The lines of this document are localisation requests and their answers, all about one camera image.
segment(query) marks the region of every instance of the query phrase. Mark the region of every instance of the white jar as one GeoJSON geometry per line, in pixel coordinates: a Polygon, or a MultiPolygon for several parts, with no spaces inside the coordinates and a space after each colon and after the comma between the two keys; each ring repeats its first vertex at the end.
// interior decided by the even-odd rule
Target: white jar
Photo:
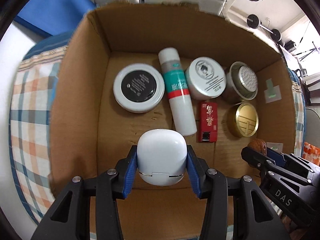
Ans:
{"type": "Polygon", "coordinates": [[[226,75],[218,62],[208,57],[196,58],[186,70],[191,97],[196,100],[216,98],[226,88],[226,75]]]}
{"type": "Polygon", "coordinates": [[[119,105],[129,112],[146,113],[161,101],[164,80],[154,67],[142,63],[132,64],[116,76],[113,94],[119,105]]]}

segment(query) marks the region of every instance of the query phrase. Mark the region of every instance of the orange fabric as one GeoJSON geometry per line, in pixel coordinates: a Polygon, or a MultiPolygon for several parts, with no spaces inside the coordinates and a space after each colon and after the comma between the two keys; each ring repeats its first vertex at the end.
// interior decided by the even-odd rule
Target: orange fabric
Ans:
{"type": "Polygon", "coordinates": [[[303,148],[302,158],[314,163],[315,165],[320,165],[320,149],[305,142],[303,148]]]}

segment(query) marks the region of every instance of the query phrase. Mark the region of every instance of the metal screw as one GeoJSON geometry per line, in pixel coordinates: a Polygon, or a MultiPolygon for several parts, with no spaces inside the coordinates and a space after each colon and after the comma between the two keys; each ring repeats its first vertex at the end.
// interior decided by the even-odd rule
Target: metal screw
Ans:
{"type": "Polygon", "coordinates": [[[245,176],[243,176],[243,180],[244,180],[245,182],[251,182],[251,181],[252,181],[252,178],[251,178],[250,176],[248,176],[248,175],[245,175],[245,176]]]}
{"type": "Polygon", "coordinates": [[[72,182],[74,182],[74,183],[77,183],[79,181],[81,181],[81,177],[80,176],[75,176],[75,177],[72,178],[72,182]]]}
{"type": "Polygon", "coordinates": [[[208,169],[208,173],[211,174],[211,175],[215,175],[215,174],[217,174],[217,170],[213,169],[213,168],[210,168],[210,169],[208,169]]]}
{"type": "Polygon", "coordinates": [[[107,174],[108,175],[115,175],[117,173],[117,170],[116,169],[109,169],[108,171],[107,171],[107,174]]]}

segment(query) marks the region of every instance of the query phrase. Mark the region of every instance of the red box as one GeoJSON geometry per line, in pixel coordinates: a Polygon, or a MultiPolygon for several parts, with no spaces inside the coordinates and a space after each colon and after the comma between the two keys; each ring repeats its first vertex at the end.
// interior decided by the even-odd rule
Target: red box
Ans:
{"type": "Polygon", "coordinates": [[[199,142],[216,142],[217,137],[218,105],[212,102],[201,102],[199,142]]]}

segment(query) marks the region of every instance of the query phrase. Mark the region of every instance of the black lid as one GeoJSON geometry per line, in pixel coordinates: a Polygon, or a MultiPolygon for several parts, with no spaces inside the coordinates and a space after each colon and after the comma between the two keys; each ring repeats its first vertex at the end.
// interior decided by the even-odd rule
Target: black lid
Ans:
{"type": "Polygon", "coordinates": [[[144,70],[128,73],[121,82],[123,95],[133,102],[145,102],[156,92],[155,78],[144,70]]]}

